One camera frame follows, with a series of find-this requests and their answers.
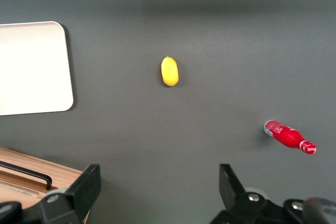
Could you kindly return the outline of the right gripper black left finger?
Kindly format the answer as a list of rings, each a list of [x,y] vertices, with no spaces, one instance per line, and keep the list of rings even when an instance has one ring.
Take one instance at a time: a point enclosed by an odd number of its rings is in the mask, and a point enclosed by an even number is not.
[[[25,223],[83,223],[101,192],[100,165],[89,165],[67,189],[25,210]]]

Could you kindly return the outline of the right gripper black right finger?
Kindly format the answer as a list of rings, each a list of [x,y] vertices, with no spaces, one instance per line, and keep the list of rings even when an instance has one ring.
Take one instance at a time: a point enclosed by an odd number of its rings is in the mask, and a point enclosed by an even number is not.
[[[211,223],[287,223],[283,208],[244,189],[229,164],[219,166],[219,193],[225,209]]]

